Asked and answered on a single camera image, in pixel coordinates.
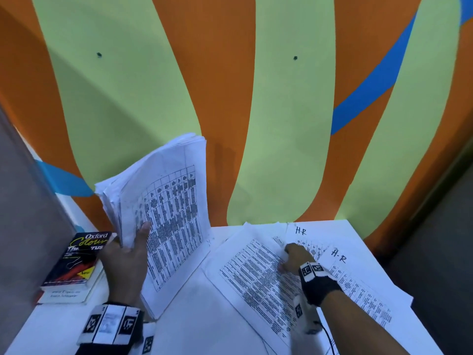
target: table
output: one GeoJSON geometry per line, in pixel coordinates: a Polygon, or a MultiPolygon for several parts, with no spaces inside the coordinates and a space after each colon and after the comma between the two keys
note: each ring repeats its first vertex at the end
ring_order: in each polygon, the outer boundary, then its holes
{"type": "MultiPolygon", "coordinates": [[[[343,234],[351,240],[358,237],[346,220],[310,223],[312,227],[323,232],[343,234]]],[[[240,227],[213,227],[211,236],[214,241],[210,254],[240,227]]],[[[367,248],[364,256],[372,258],[370,263],[373,266],[379,266],[367,248]]],[[[74,354],[78,348],[76,340],[91,310],[95,305],[105,302],[107,297],[108,286],[103,276],[87,304],[36,306],[6,355],[74,354]]],[[[413,312],[410,322],[419,334],[420,343],[425,340],[430,344],[428,347],[436,347],[413,312]]],[[[201,268],[191,275],[158,320],[152,350],[153,355],[266,353],[259,335],[216,290],[201,268]],[[218,329],[218,337],[215,336],[216,329],[218,329]]]]}

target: green stripe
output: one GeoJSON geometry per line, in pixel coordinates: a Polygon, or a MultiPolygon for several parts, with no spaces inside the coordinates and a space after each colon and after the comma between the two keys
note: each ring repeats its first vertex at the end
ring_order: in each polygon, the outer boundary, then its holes
{"type": "Polygon", "coordinates": [[[396,204],[427,151],[450,91],[459,0],[422,0],[393,93],[336,219],[364,238],[396,204]]]}
{"type": "Polygon", "coordinates": [[[327,158],[334,87],[334,0],[256,0],[253,99],[229,225],[293,221],[309,207],[327,158]]]}
{"type": "Polygon", "coordinates": [[[92,189],[170,139],[200,134],[151,0],[33,2],[74,157],[92,189]]]}

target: hand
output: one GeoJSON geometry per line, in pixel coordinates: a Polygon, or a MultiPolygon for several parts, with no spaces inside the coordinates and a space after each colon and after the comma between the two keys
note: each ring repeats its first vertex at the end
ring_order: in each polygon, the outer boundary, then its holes
{"type": "Polygon", "coordinates": [[[302,245],[287,244],[284,249],[289,254],[289,260],[281,264],[283,271],[298,274],[299,268],[306,262],[315,262],[314,257],[302,245]]]}
{"type": "Polygon", "coordinates": [[[133,249],[121,248],[118,237],[99,253],[109,288],[109,302],[137,306],[139,294],[148,270],[146,242],[151,223],[145,222],[136,234],[133,249]]]}

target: blue stripe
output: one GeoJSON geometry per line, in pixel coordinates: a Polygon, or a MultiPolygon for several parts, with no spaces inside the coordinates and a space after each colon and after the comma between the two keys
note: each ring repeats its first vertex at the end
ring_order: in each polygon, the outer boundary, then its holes
{"type": "Polygon", "coordinates": [[[94,194],[82,178],[43,161],[36,162],[55,193],[76,197],[90,197],[94,194]]]}
{"type": "Polygon", "coordinates": [[[414,20],[415,15],[380,64],[345,101],[334,109],[331,134],[340,131],[396,83],[414,20]]]}
{"type": "Polygon", "coordinates": [[[473,0],[460,0],[460,2],[462,4],[460,24],[464,24],[473,17],[473,0]]]}

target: dark gray wall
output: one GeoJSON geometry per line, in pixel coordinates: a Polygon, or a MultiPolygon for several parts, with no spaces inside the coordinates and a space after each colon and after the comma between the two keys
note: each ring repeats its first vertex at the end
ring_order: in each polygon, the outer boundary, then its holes
{"type": "Polygon", "coordinates": [[[387,269],[445,355],[473,354],[472,253],[470,166],[387,269]]]}
{"type": "Polygon", "coordinates": [[[0,354],[34,308],[74,227],[0,109],[0,354]]]}

